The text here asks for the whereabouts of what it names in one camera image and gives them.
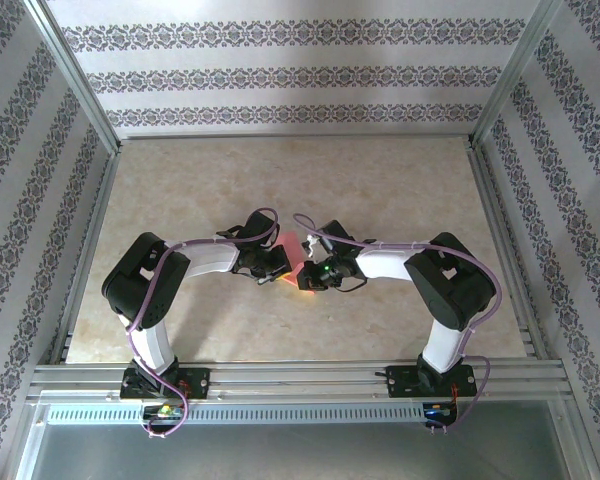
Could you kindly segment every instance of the vented metal strip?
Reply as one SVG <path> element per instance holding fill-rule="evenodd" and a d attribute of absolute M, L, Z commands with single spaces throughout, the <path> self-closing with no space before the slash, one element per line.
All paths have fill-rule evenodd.
<path fill-rule="evenodd" d="M 140 405 L 52 405 L 47 421 L 52 425 L 125 425 L 142 419 Z M 284 425 L 334 423 L 424 422 L 418 402 L 349 405 L 195 405 L 188 424 Z"/>

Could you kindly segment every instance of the wire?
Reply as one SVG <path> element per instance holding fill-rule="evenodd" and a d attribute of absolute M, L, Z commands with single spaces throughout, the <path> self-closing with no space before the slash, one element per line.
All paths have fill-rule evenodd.
<path fill-rule="evenodd" d="M 484 357 L 482 355 L 465 356 L 464 349 L 467 346 L 467 343 L 469 342 L 469 338 L 475 332 L 475 328 L 477 326 L 483 324 L 487 320 L 489 320 L 491 317 L 493 317 L 493 315 L 496 313 L 496 311 L 498 310 L 498 308 L 500 308 L 500 305 L 502 304 L 502 286 L 500 285 L 500 282 L 496 278 L 496 275 L 493 273 L 493 271 L 489 267 L 487 267 L 484 263 L 482 263 L 480 260 L 478 260 L 477 258 L 472 257 L 471 255 L 467 255 L 464 252 L 454 250 L 452 248 L 443 247 L 440 245 L 432 245 L 430 243 L 384 243 L 384 242 L 380 242 L 380 243 L 376 243 L 376 244 L 368 244 L 368 243 L 357 242 L 355 240 L 349 240 L 348 238 L 337 237 L 335 235 L 330 235 L 330 234 L 321 232 L 316 228 L 315 222 L 310 217 L 308 217 L 307 215 L 304 215 L 303 213 L 294 213 L 293 220 L 296 222 L 297 225 L 304 228 L 311 235 L 323 237 L 323 238 L 332 240 L 334 242 L 346 243 L 348 245 L 353 245 L 355 247 L 362 247 L 362 248 L 375 249 L 375 250 L 437 250 L 439 252 L 447 253 L 449 255 L 456 256 L 458 258 L 466 260 L 467 262 L 472 263 L 473 265 L 478 267 L 480 270 L 482 270 L 485 273 L 485 275 L 487 275 L 487 277 L 489 277 L 489 280 L 491 280 L 491 282 L 493 283 L 495 290 L 496 290 L 496 301 L 491 306 L 491 308 L 489 310 L 487 310 L 486 313 L 484 313 L 478 320 L 473 321 L 469 325 L 467 332 L 462 337 L 462 340 L 460 341 L 460 345 L 458 346 L 458 354 L 462 358 L 465 358 L 468 360 L 482 360 L 485 363 L 485 367 L 486 367 L 485 374 L 484 374 L 484 378 L 482 380 L 482 383 L 480 384 L 480 387 L 478 388 L 476 395 L 473 397 L 473 399 L 471 400 L 471 403 L 469 404 L 467 409 L 464 411 L 462 416 L 460 418 L 458 418 L 451 426 L 444 428 L 443 430 L 445 433 L 447 433 L 447 432 L 453 431 L 455 428 L 457 428 L 457 426 L 465 420 L 465 418 L 467 417 L 467 414 L 471 410 L 473 410 L 473 407 L 478 402 L 478 399 L 482 395 L 482 392 L 484 391 L 484 388 L 487 385 L 487 381 L 489 380 L 489 374 L 491 373 L 491 363 L 489 362 L 489 359 L 487 357 Z"/>
<path fill-rule="evenodd" d="M 182 416 L 180 417 L 180 420 L 178 420 L 178 423 L 176 423 L 169 430 L 162 432 L 162 433 L 156 433 L 155 430 L 153 430 L 152 424 L 153 424 L 153 421 L 156 419 L 155 418 L 151 419 L 147 423 L 147 425 L 144 427 L 144 429 L 149 433 L 150 437 L 165 438 L 168 435 L 171 435 L 172 433 L 174 433 L 176 430 L 178 430 L 184 424 L 184 422 L 187 420 L 187 417 L 189 416 L 189 402 L 187 400 L 187 396 L 182 391 L 180 391 L 180 389 L 178 389 L 175 385 L 172 385 L 170 382 L 168 382 L 165 379 L 163 379 L 162 377 L 160 377 L 160 375 L 158 375 L 151 367 L 149 367 L 146 364 L 146 362 L 142 359 L 140 352 L 138 352 L 138 349 L 137 349 L 135 343 L 133 342 L 133 337 L 131 336 L 131 334 L 135 330 L 138 329 L 140 323 L 142 322 L 142 319 L 144 318 L 145 313 L 147 312 L 147 308 L 149 307 L 149 303 L 151 303 L 151 298 L 153 297 L 153 292 L 156 289 L 156 284 L 158 283 L 158 278 L 160 277 L 160 272 L 162 271 L 162 267 L 164 266 L 164 263 L 166 262 L 167 257 L 169 255 L 171 255 L 173 252 L 176 252 L 184 247 L 189 247 L 191 245 L 203 245 L 203 244 L 209 244 L 209 243 L 221 243 L 221 244 L 233 243 L 233 244 L 235 244 L 235 243 L 255 242 L 257 240 L 261 240 L 263 238 L 270 236 L 278 228 L 278 212 L 276 212 L 273 208 L 263 207 L 263 208 L 259 208 L 259 209 L 255 210 L 249 216 L 249 218 L 251 218 L 251 216 L 253 216 L 259 212 L 269 212 L 273 215 L 273 225 L 271 225 L 271 227 L 266 232 L 261 233 L 260 235 L 256 235 L 256 236 L 250 237 L 250 238 L 206 238 L 206 239 L 187 240 L 185 242 L 176 243 L 175 245 L 172 245 L 171 247 L 169 247 L 162 254 L 162 256 L 160 257 L 160 260 L 158 260 L 158 264 L 156 265 L 156 268 L 153 271 L 153 277 L 151 277 L 151 281 L 149 282 L 149 288 L 147 289 L 147 293 L 145 294 L 144 300 L 142 301 L 142 305 L 140 306 L 140 310 L 138 310 L 138 313 L 136 314 L 136 317 L 133 320 L 133 322 L 126 328 L 126 334 L 127 334 L 127 340 L 129 342 L 129 347 L 131 348 L 131 351 L 133 352 L 133 356 L 135 357 L 138 365 L 140 365 L 140 367 L 142 367 L 151 376 L 151 378 L 153 378 L 156 382 L 160 383 L 161 385 L 163 385 L 164 387 L 168 388 L 169 390 L 174 392 L 176 395 L 178 395 L 178 397 L 180 397 L 180 399 L 182 400 L 182 403 L 183 403 L 183 412 L 182 412 Z"/>

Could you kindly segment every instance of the patterned wallpaper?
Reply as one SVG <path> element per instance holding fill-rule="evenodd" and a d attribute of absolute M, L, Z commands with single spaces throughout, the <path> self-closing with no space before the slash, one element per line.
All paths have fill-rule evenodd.
<path fill-rule="evenodd" d="M 469 133 L 536 4 L 49 3 L 121 138 Z"/>
<path fill-rule="evenodd" d="M 57 334 L 108 154 L 18 0 L 0 0 L 0 477 Z"/>
<path fill-rule="evenodd" d="M 560 7 L 483 151 L 600 465 L 600 1 Z"/>

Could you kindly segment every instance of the black mounting plate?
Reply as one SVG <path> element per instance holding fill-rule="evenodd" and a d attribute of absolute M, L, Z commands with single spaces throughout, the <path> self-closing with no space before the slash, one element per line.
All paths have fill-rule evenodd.
<path fill-rule="evenodd" d="M 451 397 L 453 384 L 458 388 L 458 397 L 474 397 L 478 393 L 471 365 L 458 365 L 453 376 L 445 378 L 433 390 L 421 385 L 416 365 L 390 365 L 385 375 L 390 398 Z"/>
<path fill-rule="evenodd" d="M 207 398 L 209 391 L 209 377 L 211 370 L 208 368 L 187 368 L 180 367 L 173 385 L 178 386 L 184 381 L 188 388 L 187 397 L 196 400 Z M 164 394 L 160 394 L 137 372 L 133 366 L 124 371 L 122 386 L 120 387 L 120 400 L 155 400 L 157 398 L 179 398 L 178 395 L 169 389 L 165 389 Z"/>

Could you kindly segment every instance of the beige marble floor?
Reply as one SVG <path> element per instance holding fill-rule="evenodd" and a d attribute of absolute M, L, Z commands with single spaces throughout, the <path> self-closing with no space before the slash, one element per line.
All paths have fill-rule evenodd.
<path fill-rule="evenodd" d="M 206 238 L 260 206 L 276 208 L 283 229 L 303 212 L 319 225 L 337 218 L 358 239 L 419 241 L 448 230 L 502 279 L 460 138 L 133 141 L 122 150 L 68 361 L 131 358 L 100 286 L 138 234 Z M 220 273 L 183 283 L 166 321 L 183 361 L 415 358 L 431 327 L 408 282 L 311 295 Z M 467 351 L 524 355 L 508 294 Z"/>

